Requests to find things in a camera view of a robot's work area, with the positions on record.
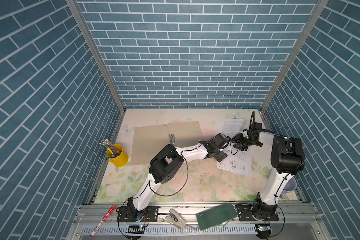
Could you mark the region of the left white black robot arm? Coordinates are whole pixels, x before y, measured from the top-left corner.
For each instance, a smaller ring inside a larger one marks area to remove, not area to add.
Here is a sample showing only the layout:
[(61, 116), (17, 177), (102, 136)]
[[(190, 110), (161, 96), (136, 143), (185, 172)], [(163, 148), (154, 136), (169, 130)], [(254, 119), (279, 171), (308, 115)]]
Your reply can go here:
[(229, 145), (228, 138), (217, 134), (207, 141), (200, 141), (190, 147), (166, 145), (150, 162), (149, 174), (139, 192), (127, 199), (127, 209), (131, 217), (139, 220), (146, 211), (153, 195), (159, 195), (159, 187), (169, 182), (178, 172), (183, 163), (195, 160), (214, 158), (221, 162), (227, 157), (223, 151)]

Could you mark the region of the beige cardboard folder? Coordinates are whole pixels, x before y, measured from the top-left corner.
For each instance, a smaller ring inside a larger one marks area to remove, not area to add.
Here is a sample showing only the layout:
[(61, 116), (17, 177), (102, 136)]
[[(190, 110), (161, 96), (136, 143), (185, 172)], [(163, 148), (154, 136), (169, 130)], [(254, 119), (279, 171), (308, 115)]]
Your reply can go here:
[(199, 122), (172, 123), (135, 128), (131, 165), (145, 165), (175, 136), (175, 147), (189, 147), (203, 140)]

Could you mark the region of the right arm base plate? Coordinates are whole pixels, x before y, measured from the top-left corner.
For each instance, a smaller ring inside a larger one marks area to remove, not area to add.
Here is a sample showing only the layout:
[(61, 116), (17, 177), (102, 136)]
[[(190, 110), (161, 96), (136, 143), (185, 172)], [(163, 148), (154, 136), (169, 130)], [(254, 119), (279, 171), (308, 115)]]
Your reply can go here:
[(241, 203), (234, 206), (240, 222), (279, 221), (276, 205), (265, 205), (254, 207), (253, 205)]

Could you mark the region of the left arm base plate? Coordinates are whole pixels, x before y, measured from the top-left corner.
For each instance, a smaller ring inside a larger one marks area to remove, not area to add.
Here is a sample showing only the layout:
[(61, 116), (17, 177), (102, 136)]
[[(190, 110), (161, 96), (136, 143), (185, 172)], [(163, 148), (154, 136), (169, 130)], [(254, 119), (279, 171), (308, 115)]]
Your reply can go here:
[(132, 210), (133, 207), (123, 206), (119, 208), (117, 222), (118, 223), (132, 223), (143, 222), (145, 217), (149, 218), (149, 222), (157, 222), (159, 207), (148, 206), (141, 211)]

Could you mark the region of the printed text paper sheet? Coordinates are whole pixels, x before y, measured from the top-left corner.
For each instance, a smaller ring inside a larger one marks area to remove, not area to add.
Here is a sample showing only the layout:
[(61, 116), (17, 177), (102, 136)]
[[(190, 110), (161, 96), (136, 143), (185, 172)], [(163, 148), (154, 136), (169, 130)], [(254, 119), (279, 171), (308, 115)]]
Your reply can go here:
[(246, 120), (242, 118), (224, 119), (218, 133), (221, 133), (226, 137), (234, 138), (245, 129), (245, 124)]

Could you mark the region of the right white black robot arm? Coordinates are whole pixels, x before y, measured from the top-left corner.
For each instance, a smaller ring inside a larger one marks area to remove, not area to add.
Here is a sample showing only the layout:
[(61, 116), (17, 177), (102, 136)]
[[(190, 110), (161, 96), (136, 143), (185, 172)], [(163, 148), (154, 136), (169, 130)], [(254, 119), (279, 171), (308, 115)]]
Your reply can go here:
[(279, 196), (286, 184), (305, 167), (305, 155), (301, 139), (277, 135), (260, 127), (260, 123), (252, 123), (245, 135), (237, 134), (231, 142), (240, 151), (246, 151), (250, 146), (272, 148), (270, 162), (273, 168), (251, 209), (254, 218), (263, 220), (276, 214)]

